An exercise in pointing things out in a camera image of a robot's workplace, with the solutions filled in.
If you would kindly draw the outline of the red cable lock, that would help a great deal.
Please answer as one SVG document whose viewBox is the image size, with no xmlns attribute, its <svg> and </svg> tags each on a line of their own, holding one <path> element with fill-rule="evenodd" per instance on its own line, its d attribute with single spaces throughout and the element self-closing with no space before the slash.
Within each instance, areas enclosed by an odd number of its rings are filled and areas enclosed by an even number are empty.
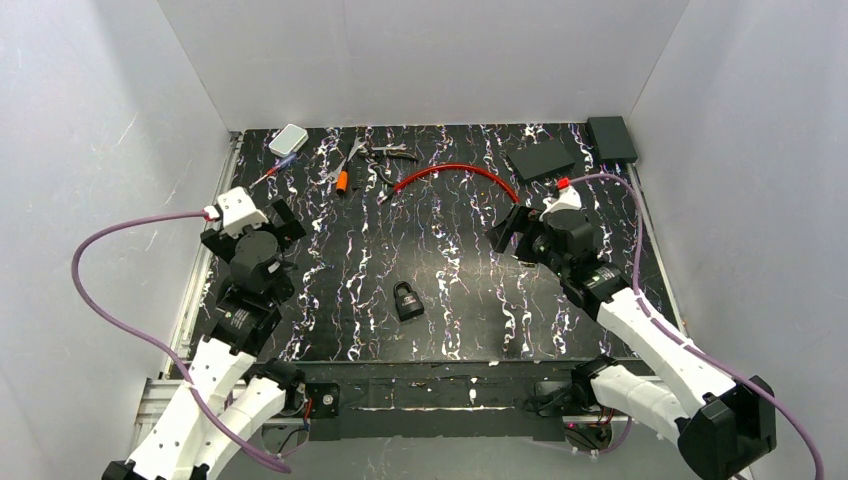
<svg viewBox="0 0 848 480">
<path fill-rule="evenodd" d="M 358 243 L 371 275 L 397 279 L 490 276 L 503 269 L 484 231 L 518 194 L 484 167 L 442 164 L 399 180 L 370 168 L 367 208 Z"/>
</svg>

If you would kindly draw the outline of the black padlock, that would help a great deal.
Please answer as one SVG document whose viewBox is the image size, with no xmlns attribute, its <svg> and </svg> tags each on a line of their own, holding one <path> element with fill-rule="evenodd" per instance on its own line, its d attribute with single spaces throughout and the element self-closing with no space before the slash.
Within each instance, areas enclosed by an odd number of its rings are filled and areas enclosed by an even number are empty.
<svg viewBox="0 0 848 480">
<path fill-rule="evenodd" d="M 418 293 L 408 282 L 401 281 L 396 283 L 393 288 L 393 295 L 400 321 L 411 320 L 425 312 L 424 304 Z"/>
</svg>

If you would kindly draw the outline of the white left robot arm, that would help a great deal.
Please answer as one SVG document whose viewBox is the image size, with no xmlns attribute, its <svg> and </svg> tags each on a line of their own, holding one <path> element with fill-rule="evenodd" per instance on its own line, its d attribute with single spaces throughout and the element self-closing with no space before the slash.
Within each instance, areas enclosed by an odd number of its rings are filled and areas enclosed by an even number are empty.
<svg viewBox="0 0 848 480">
<path fill-rule="evenodd" d="M 284 252 L 305 228 L 281 197 L 261 210 L 242 188 L 219 195 L 204 218 L 214 226 L 201 242 L 230 270 L 217 323 L 178 365 L 183 380 L 150 432 L 106 467 L 105 479 L 216 479 L 239 451 L 276 473 L 292 471 L 284 455 L 249 440 L 304 385 L 289 362 L 255 363 L 294 294 Z"/>
</svg>

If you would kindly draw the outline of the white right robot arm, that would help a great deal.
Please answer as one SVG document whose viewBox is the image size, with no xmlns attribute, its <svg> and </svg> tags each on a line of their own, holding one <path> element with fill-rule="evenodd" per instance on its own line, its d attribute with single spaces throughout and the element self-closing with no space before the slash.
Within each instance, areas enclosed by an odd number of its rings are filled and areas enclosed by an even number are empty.
<svg viewBox="0 0 848 480">
<path fill-rule="evenodd" d="M 729 479 L 777 446 L 775 408 L 761 378 L 734 380 L 699 350 L 600 257 L 597 230 L 578 210 L 544 213 L 514 205 L 486 237 L 493 251 L 518 241 L 517 260 L 547 267 L 563 293 L 634 350 L 661 379 L 656 385 L 601 355 L 571 374 L 578 399 L 618 410 L 677 446 L 701 479 Z"/>
</svg>

